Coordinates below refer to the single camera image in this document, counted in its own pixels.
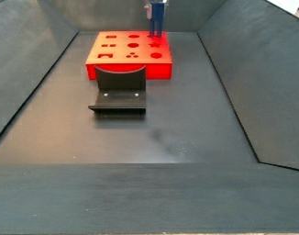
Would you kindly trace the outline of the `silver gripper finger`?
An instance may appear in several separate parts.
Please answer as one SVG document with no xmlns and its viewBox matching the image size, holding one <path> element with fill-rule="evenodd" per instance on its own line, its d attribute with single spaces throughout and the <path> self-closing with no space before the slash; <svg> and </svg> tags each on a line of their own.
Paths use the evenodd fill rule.
<svg viewBox="0 0 299 235">
<path fill-rule="evenodd" d="M 144 10 L 146 10 L 147 19 L 151 20 L 151 18 L 152 18 L 152 5 L 151 5 L 150 1 L 146 1 Z"/>
</svg>

